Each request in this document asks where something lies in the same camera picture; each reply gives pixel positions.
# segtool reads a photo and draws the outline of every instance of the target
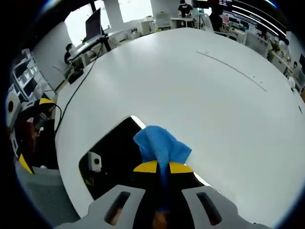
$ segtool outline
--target white wall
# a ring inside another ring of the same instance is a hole
[[[292,62],[296,61],[299,63],[301,53],[305,55],[305,47],[301,44],[301,42],[291,31],[287,31],[286,35],[287,35],[287,39],[289,40],[291,60]]]
[[[131,29],[137,26],[138,21],[123,22],[118,0],[104,0],[105,8],[111,28],[106,32]],[[161,11],[169,13],[171,16],[178,16],[180,0],[151,0],[153,16]]]
[[[71,43],[71,39],[65,23],[62,22],[54,27],[33,50],[39,70],[53,89],[64,80],[63,74],[54,66],[62,71],[67,69],[64,55],[68,43]]]

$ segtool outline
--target person in black shirt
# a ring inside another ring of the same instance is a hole
[[[181,0],[178,10],[179,10],[179,16],[185,18],[192,15],[193,8],[191,5],[187,4],[185,0]]]
[[[64,57],[64,59],[65,59],[65,63],[66,64],[69,64],[69,61],[68,61],[68,58],[71,56],[71,54],[69,53],[69,50],[71,49],[73,47],[73,45],[70,43],[70,44],[68,44],[67,46],[66,46],[66,53],[65,53],[65,57]]]
[[[220,28],[223,26],[223,19],[220,17],[222,10],[217,8],[212,8],[212,14],[210,15],[210,20],[213,26],[213,30],[220,32]]]

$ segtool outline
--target black cable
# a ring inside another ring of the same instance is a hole
[[[96,54],[96,52],[95,52],[95,51],[93,51],[93,50],[89,50],[89,51],[93,52],[93,53],[95,54],[95,56],[97,56],[97,54]]]
[[[62,110],[61,110],[61,108],[60,108],[57,104],[55,104],[55,106],[58,107],[58,109],[59,109],[59,111],[60,111],[60,113],[61,113],[61,114],[60,114],[60,117],[59,117],[59,119],[61,120],[61,119],[62,119]]]
[[[101,52],[101,50],[102,50],[102,47],[103,47],[103,44],[102,44],[102,46],[101,46],[101,48],[100,48],[98,54],[100,54],[100,52]],[[76,94],[76,92],[78,91],[78,89],[80,88],[80,86],[82,85],[82,83],[85,81],[85,79],[87,78],[87,76],[89,75],[89,73],[91,72],[91,70],[92,70],[92,68],[93,68],[93,66],[94,66],[94,64],[95,64],[95,62],[96,62],[97,59],[98,59],[98,56],[96,56],[96,58],[95,58],[93,64],[91,65],[91,68],[89,69],[89,71],[87,72],[87,74],[85,75],[85,77],[83,78],[83,80],[81,81],[80,85],[78,85],[78,87],[76,88],[75,92],[72,94],[71,98],[68,100],[68,102],[67,102],[67,104],[66,104],[66,107],[65,107],[65,109],[63,110],[63,113],[62,113],[62,115],[61,115],[61,117],[60,117],[60,119],[59,119],[59,122],[58,122],[58,124],[57,124],[57,128],[56,128],[56,130],[55,130],[55,132],[54,132],[54,137],[56,137],[56,134],[57,134],[57,132],[58,132],[58,130],[59,130],[59,127],[60,127],[60,125],[61,125],[62,119],[63,119],[63,117],[64,117],[64,115],[65,115],[65,113],[66,113],[66,110],[67,110],[67,107],[68,107],[69,103],[71,102],[72,98],[74,97],[74,95]]]
[[[56,107],[56,106],[54,106],[54,107],[52,108],[52,110],[50,111],[51,114],[52,114],[52,112],[54,111],[55,107]]]

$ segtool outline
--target computer screen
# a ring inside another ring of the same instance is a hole
[[[237,20],[236,18],[231,18],[231,17],[229,17],[229,21],[238,23],[238,20]]]
[[[219,4],[219,0],[208,0],[210,4]]]
[[[90,40],[98,35],[104,35],[101,26],[101,9],[94,12],[86,21],[86,39]]]
[[[247,29],[249,29],[249,23],[247,23],[247,22],[245,22],[245,21],[240,21],[240,23],[244,26],[244,27],[246,27]]]
[[[303,54],[301,54],[301,57],[300,57],[300,64],[302,66],[302,70],[305,71],[305,57]]]
[[[219,0],[219,5],[232,6],[232,0]]]
[[[210,7],[208,1],[204,1],[204,0],[192,1],[192,4],[193,4],[193,8],[207,9]]]

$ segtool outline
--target white chair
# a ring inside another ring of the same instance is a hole
[[[171,28],[171,16],[164,12],[157,13],[155,25],[157,29]]]
[[[203,28],[206,31],[214,32],[213,25],[209,16],[205,13],[200,14],[201,19],[203,20]]]
[[[256,51],[263,57],[267,57],[268,54],[268,41],[265,41],[263,38],[259,37],[258,35],[250,32],[249,30],[246,31],[244,36],[244,45],[249,47],[250,49]]]

